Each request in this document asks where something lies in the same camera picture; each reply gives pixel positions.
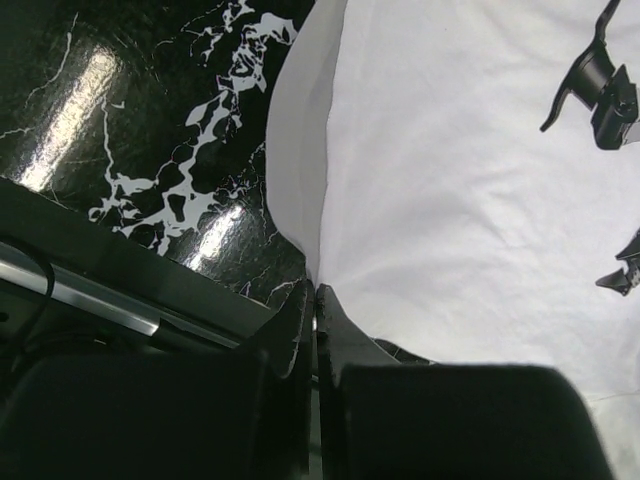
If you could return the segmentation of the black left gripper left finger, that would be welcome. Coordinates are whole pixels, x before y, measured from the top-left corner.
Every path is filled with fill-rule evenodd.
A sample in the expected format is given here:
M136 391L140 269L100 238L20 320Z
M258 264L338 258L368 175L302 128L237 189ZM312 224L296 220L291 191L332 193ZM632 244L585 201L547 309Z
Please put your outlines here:
M1 418L5 479L290 479L308 466L313 289L226 353L57 356Z

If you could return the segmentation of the white printed t-shirt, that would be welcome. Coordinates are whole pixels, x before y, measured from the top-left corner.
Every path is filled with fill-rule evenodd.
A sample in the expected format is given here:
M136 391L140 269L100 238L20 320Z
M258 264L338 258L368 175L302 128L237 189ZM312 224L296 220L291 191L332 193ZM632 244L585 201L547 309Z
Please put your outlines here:
M317 1L276 82L268 207L365 333L537 364L639 475L639 130L553 98L597 25L639 77L635 1Z

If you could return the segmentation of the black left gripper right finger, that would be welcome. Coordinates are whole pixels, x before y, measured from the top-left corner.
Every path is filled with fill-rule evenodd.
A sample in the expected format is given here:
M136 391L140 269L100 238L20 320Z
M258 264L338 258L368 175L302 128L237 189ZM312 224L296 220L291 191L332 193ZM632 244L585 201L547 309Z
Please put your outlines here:
M402 363L316 297L328 479L609 479L586 407L557 371Z

